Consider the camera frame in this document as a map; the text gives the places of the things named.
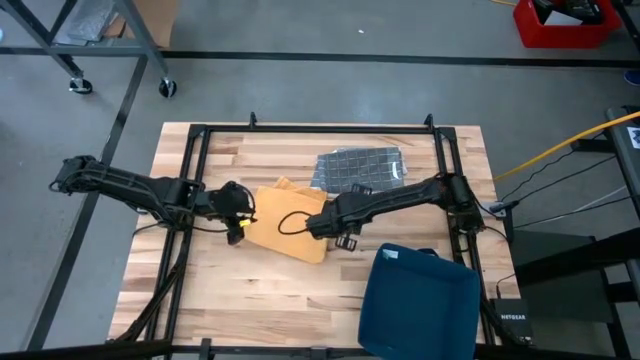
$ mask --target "caster wheel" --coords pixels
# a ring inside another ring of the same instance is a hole
[[[87,95],[93,92],[93,85],[85,79],[82,79],[82,87],[79,88],[75,81],[69,82],[69,91],[73,91],[76,94]]]
[[[164,98],[170,98],[173,97],[173,95],[175,95],[176,91],[178,90],[178,85],[176,85],[176,82],[171,80],[160,80],[160,86],[158,87],[158,91],[160,91],[160,95],[162,95],[162,97]]]

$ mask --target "gray floor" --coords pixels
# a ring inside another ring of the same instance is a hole
[[[37,9],[51,21],[48,14],[56,6]],[[623,32],[596,51],[526,50],[510,12],[510,7],[480,0],[190,0],[181,5],[172,42],[176,49],[199,50],[634,56]],[[461,25],[452,25],[451,19]],[[0,27],[4,44],[28,44],[4,14]],[[0,280],[0,351],[24,346],[80,206],[80,197],[51,194],[46,185],[65,157],[98,155],[135,64],[133,59],[78,62],[96,88],[89,97],[67,93],[68,79],[50,59],[0,57],[0,165],[5,170],[0,176],[5,230],[0,269],[11,274]],[[640,99],[640,89],[627,85],[615,70],[214,60],[171,60],[169,66],[179,84],[177,96],[161,98],[158,75],[147,69],[112,165],[147,173],[166,121],[245,122],[255,111],[264,121],[417,123],[433,113],[438,124],[481,125],[493,172],[499,174],[602,122],[607,107]],[[529,188],[602,158],[574,155]],[[525,175],[499,182],[498,193],[506,194]],[[573,210],[623,186],[613,162],[588,175],[524,202],[516,222]],[[135,221],[122,205],[99,201],[46,346],[104,341]],[[634,226],[632,207],[621,203],[535,229],[603,237]],[[614,271],[612,276],[624,275]],[[638,307],[623,311],[626,330],[637,338]],[[538,321],[534,330],[545,348],[611,352],[603,326]],[[640,357],[640,344],[630,343]]]

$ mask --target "metal cart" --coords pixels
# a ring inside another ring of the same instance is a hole
[[[0,0],[0,6],[13,17],[20,26],[38,43],[47,55],[51,56],[64,71],[71,76],[69,91],[77,94],[90,94],[93,91],[91,82],[84,78],[83,71],[75,64],[72,55],[77,56],[131,56],[145,55],[151,64],[160,72],[161,80],[158,91],[165,98],[172,97],[177,85],[169,77],[169,68],[156,44],[144,25],[144,21],[132,0],[113,0],[116,9],[127,22],[135,36],[135,41],[124,40],[128,45],[115,45],[113,40],[103,40],[91,46],[73,46],[56,44],[54,39],[62,24],[73,10],[77,0],[66,0],[51,30],[38,20],[22,0]]]

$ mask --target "wooden table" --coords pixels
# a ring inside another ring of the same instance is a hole
[[[178,176],[189,126],[164,124],[151,176]],[[456,131],[463,170],[473,191],[481,201],[494,200],[480,127],[458,126]],[[430,135],[214,133],[203,181],[211,189],[234,180],[253,192],[259,185],[272,185],[280,176],[308,185],[318,154],[338,147],[383,146],[401,148],[409,171],[406,184],[437,172]],[[452,168],[449,156],[447,161]],[[138,227],[153,222],[142,216]],[[498,221],[485,218],[485,222],[504,230]],[[221,227],[206,220],[196,224]],[[110,338],[120,335],[151,298],[165,233],[153,228],[133,239]],[[373,258],[385,242],[430,247],[441,257],[451,258],[445,213],[431,205],[377,216],[364,226],[355,252],[330,251],[318,265],[249,241],[231,247],[224,234],[194,232],[174,343],[199,345],[202,338],[211,338],[217,346],[360,347],[357,333],[362,297]],[[484,231],[478,234],[478,250],[486,291],[495,297],[496,281],[513,274],[509,247],[499,234]],[[465,263],[470,264],[466,253]],[[500,290],[503,297],[520,296],[515,277],[503,281]],[[167,300],[160,312],[158,337],[164,334]],[[477,340],[484,342],[480,325]]]

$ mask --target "white label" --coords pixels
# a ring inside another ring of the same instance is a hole
[[[393,251],[393,250],[384,249],[384,250],[382,250],[382,256],[385,259],[397,259],[398,258],[398,252],[397,251]]]
[[[634,148],[640,149],[640,128],[627,127],[629,130],[629,138]]]

